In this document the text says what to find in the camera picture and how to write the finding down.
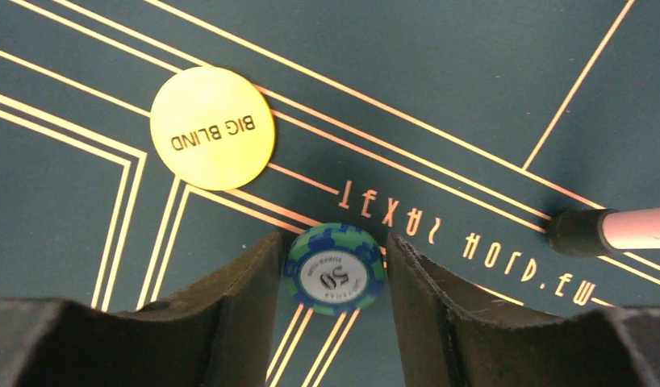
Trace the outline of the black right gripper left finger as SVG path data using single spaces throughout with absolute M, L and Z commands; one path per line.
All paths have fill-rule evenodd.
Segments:
M 0 386 L 263 386 L 282 262 L 268 234 L 136 312 L 0 299 Z

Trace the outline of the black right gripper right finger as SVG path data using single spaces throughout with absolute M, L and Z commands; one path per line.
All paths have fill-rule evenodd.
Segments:
M 386 260 L 408 386 L 660 386 L 660 307 L 560 318 L 478 288 L 396 234 Z

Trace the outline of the green blue poker chip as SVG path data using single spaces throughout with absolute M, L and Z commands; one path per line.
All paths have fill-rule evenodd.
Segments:
M 324 223 L 290 246 L 282 282 L 316 313 L 340 315 L 371 305 L 386 284 L 382 251 L 374 237 L 345 223 Z

